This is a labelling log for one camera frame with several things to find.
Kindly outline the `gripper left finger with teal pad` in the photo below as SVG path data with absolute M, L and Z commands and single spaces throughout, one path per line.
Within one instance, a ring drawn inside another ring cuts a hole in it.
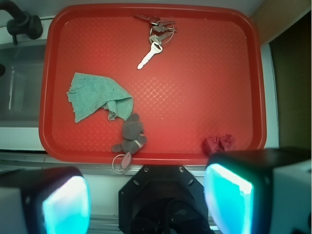
M 89 184 L 76 167 L 0 174 L 2 234 L 85 234 L 90 215 Z

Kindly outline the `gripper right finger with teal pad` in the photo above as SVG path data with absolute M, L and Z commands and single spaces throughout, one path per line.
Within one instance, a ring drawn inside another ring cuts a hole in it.
M 204 196 L 224 234 L 309 234 L 312 152 L 286 147 L 215 153 L 205 170 Z

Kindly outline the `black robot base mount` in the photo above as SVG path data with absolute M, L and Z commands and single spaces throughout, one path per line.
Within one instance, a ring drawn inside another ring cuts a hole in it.
M 124 234 L 212 234 L 203 185 L 183 166 L 143 166 L 118 192 Z

